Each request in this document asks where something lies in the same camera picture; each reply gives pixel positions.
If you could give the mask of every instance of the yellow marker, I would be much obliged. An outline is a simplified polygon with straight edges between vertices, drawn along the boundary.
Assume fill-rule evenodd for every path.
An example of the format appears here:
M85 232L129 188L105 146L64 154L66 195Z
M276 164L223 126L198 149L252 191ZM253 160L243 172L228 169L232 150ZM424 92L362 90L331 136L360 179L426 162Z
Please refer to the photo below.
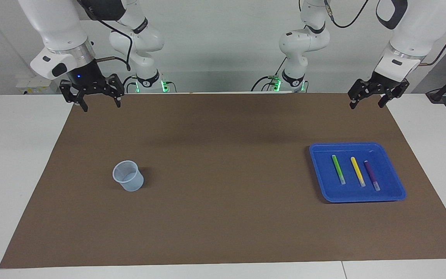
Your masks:
M359 182L361 182L361 186L366 187L366 183L364 183L364 179L362 178L361 170L357 165L357 161L354 157L350 157L350 161L352 162L352 166L354 166L355 173L357 174L357 178L359 178Z

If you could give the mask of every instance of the plastic cup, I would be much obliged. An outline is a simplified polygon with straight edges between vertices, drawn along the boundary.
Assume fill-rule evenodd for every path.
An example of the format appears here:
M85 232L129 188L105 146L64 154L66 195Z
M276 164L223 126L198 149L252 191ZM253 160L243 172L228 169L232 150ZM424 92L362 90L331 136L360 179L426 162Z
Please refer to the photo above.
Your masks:
M139 171L137 164L133 161L119 162L113 169L113 179L126 191L137 191L144 184L144 177Z

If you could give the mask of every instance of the pen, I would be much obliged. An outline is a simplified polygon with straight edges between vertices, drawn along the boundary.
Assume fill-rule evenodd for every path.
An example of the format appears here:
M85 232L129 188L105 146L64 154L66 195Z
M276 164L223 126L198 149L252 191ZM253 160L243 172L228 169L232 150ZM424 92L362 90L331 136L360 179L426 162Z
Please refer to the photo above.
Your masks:
M364 179L362 178L361 170L359 169L359 166L357 165L357 161L354 157L350 157L350 161L352 162L352 165L354 166L355 173L357 174L357 178L359 179L359 182L361 182L361 186L366 187L366 183L364 183Z
M366 167L366 170L368 171L369 178L371 179L371 182L373 182L373 186L375 187L376 191L380 191L379 185L377 183L375 173L373 173L373 170L371 169L371 166L369 165L368 161L364 161L364 166Z
M333 164L336 168L336 173L338 174L338 178L340 178L340 183L342 185L345 185L345 178L343 178L342 169L340 169L340 165L338 164L338 160L336 159L336 155L332 155L331 158L333 159Z

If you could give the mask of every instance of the brown mat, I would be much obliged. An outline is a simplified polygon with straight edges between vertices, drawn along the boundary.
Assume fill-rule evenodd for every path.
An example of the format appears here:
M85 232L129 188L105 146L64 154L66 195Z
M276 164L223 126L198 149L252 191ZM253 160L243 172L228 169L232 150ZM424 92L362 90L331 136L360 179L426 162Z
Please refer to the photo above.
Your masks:
M446 258L446 209L375 97L354 111L346 94L87 103L73 108L0 268ZM407 199L327 203L307 147L339 141L382 144ZM125 159L145 176L137 192L112 179Z

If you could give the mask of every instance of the plastic tray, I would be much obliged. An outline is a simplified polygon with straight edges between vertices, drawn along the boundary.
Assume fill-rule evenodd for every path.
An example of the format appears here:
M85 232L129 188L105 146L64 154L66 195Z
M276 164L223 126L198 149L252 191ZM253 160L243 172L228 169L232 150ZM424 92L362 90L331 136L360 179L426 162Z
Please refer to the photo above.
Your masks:
M387 202L405 198L405 189L386 154L378 143L315 143L309 152L317 181L324 198L332 203ZM336 155L345 185L340 183L331 159ZM366 187L361 187L350 157L355 157ZM380 191L371 182L364 161L367 160L377 178Z

